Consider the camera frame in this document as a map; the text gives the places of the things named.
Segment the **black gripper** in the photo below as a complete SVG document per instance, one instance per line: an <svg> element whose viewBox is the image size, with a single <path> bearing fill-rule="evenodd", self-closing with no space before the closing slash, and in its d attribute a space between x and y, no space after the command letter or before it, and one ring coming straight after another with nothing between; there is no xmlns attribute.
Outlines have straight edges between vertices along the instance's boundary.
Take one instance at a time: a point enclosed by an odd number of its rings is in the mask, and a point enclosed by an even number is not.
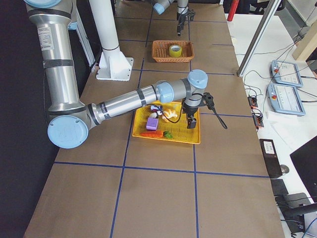
<svg viewBox="0 0 317 238"><path fill-rule="evenodd" d="M186 103L182 106L182 113L186 115L186 119L196 119L195 113L197 112L198 107L192 107L187 105Z"/></svg>
<svg viewBox="0 0 317 238"><path fill-rule="evenodd" d="M182 8L177 10L177 20L178 23L184 23L186 20L193 21L195 16L195 11L193 9Z"/></svg>

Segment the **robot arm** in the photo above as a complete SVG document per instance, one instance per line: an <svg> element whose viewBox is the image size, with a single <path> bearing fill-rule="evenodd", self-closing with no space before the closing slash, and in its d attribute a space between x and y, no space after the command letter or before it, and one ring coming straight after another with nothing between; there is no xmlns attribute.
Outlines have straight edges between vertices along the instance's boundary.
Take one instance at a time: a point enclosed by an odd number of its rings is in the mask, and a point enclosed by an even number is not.
<svg viewBox="0 0 317 238"><path fill-rule="evenodd" d="M188 0L153 0L152 6L154 11L161 15L166 12L170 7L176 11L176 20L179 23L185 21L193 21L195 11L189 8Z"/></svg>
<svg viewBox="0 0 317 238"><path fill-rule="evenodd" d="M150 86L117 96L99 104L80 101L68 28L75 20L73 0L28 0L26 8L31 22L37 26L43 67L47 76L52 105L49 107L48 137L60 148L80 146L89 130L104 120L114 118L155 101L169 103L182 100L188 127L193 128L199 107L210 106L205 92L207 74L192 70L186 78L159 81Z"/></svg>

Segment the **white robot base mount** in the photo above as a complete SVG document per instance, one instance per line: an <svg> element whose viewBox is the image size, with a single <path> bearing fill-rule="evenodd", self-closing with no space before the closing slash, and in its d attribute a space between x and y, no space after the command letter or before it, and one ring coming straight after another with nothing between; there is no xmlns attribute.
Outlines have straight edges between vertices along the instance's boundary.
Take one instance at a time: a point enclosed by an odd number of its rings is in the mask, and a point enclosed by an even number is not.
<svg viewBox="0 0 317 238"><path fill-rule="evenodd" d="M91 0L89 3L102 47L96 78L128 81L134 59L127 58L120 50L111 2Z"/></svg>

